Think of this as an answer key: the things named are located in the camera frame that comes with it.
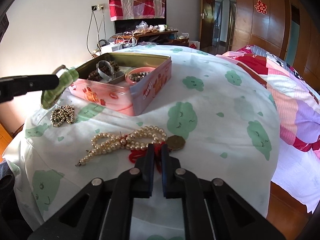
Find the pink bangle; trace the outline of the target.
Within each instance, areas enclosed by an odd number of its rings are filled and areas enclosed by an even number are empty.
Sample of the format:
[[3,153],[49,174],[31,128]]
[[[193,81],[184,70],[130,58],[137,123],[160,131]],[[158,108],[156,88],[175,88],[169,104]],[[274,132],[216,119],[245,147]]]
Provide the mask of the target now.
[[134,68],[130,72],[127,73],[125,77],[125,81],[131,85],[134,85],[144,79],[147,75],[149,75],[152,71],[154,71],[154,67],[139,67]]

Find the pink metal tin box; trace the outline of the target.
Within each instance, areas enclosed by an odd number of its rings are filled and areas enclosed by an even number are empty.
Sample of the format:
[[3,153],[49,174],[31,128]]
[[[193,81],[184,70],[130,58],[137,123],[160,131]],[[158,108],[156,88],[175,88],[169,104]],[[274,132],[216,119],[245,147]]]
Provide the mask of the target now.
[[[121,68],[149,72],[136,84],[123,80],[118,84],[88,80],[100,61],[113,61]],[[143,113],[171,78],[169,56],[141,53],[106,53],[77,68],[79,78],[69,86],[73,96],[129,116]]]

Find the wooden wardrobe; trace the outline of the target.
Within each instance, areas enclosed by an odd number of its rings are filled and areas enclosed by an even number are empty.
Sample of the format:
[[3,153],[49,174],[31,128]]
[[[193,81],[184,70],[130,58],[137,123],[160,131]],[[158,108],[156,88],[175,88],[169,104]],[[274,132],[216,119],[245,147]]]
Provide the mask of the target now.
[[236,0],[232,50],[254,44],[284,59],[289,51],[292,7],[297,8],[300,23],[291,65],[319,90],[319,30],[300,0]]

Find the wall power socket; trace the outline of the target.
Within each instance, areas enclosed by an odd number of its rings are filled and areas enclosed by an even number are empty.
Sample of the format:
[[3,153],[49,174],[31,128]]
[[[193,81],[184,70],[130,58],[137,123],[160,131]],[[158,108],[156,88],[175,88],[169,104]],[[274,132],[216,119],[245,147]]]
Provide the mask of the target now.
[[96,4],[91,6],[92,11],[99,11],[99,10],[104,10],[105,5],[104,4]]

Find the television with patchwork cover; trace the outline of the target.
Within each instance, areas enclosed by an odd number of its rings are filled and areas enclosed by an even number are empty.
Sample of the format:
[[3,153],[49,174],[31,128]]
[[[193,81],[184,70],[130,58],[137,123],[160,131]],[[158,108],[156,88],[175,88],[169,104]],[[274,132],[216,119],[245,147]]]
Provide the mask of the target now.
[[142,21],[167,24],[167,0],[108,0],[108,6],[115,33],[135,30]]

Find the green jade bangle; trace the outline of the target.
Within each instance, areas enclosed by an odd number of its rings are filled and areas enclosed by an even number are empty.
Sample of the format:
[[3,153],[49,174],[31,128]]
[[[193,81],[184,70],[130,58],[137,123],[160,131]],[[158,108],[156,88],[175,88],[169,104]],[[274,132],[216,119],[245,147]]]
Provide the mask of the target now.
[[41,107],[43,109],[52,108],[59,100],[66,88],[79,78],[79,73],[75,68],[68,69],[65,65],[56,68],[52,74],[58,78],[59,83],[56,88],[44,90],[41,95]]

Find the white green-patterned bed sheet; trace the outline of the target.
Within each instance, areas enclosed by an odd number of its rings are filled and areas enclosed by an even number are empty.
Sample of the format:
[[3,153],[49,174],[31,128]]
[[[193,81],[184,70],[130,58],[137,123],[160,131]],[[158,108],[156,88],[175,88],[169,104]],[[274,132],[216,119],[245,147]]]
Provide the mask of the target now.
[[279,114],[271,93],[237,64],[194,49],[138,46],[120,53],[169,56],[171,78],[142,114],[129,116],[73,96],[29,116],[5,150],[1,215],[25,239],[90,180],[132,166],[131,149],[185,139],[174,151],[199,178],[221,178],[262,217],[279,152]]

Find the wooden door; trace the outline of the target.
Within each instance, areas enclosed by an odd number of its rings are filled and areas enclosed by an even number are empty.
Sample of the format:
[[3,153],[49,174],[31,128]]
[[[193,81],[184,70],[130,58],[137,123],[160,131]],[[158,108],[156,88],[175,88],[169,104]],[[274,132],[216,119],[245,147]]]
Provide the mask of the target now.
[[200,0],[200,49],[212,45],[215,0]]

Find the wooden TV cabinet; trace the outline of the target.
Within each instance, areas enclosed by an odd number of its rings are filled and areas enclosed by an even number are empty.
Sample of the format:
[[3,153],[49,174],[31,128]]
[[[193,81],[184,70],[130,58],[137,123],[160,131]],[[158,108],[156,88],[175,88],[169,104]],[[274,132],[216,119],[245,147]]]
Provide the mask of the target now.
[[133,34],[114,34],[108,39],[109,42],[115,44],[160,44],[160,45],[173,45],[173,46],[189,46],[189,38],[183,35],[178,35],[177,30],[171,31],[157,31],[147,33],[136,33]]

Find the pink patchwork quilt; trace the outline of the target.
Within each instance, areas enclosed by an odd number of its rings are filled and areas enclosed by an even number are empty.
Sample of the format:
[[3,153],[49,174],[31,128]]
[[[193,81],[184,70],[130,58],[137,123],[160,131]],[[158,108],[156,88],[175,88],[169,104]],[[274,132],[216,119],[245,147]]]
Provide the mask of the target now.
[[275,55],[252,46],[228,51],[272,95],[280,118],[279,158],[272,182],[315,212],[319,203],[319,94]]

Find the red cord coin charm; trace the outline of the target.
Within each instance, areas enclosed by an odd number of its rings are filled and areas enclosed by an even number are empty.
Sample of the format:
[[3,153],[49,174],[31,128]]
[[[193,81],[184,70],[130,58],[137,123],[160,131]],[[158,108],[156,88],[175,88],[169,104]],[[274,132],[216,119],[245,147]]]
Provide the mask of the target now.
[[[173,135],[168,137],[168,139],[165,142],[161,142],[160,144],[155,144],[154,145],[154,160],[155,160],[155,165],[157,168],[157,171],[159,173],[162,172],[162,165],[161,165],[161,148],[163,145],[167,145],[168,147],[168,152],[172,151],[178,151],[184,148],[185,146],[185,139],[181,136],[178,135]],[[144,148],[140,149],[134,149],[130,150],[129,154],[129,161],[131,163],[135,163],[139,158],[145,157],[148,151],[148,146],[145,146]]]

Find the white box on cabinet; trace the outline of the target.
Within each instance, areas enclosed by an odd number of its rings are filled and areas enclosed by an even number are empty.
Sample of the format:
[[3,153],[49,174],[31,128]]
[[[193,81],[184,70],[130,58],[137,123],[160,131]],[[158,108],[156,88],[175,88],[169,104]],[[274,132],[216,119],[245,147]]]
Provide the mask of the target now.
[[101,53],[112,53],[114,51],[121,50],[123,48],[122,44],[107,44],[103,47],[101,47]]

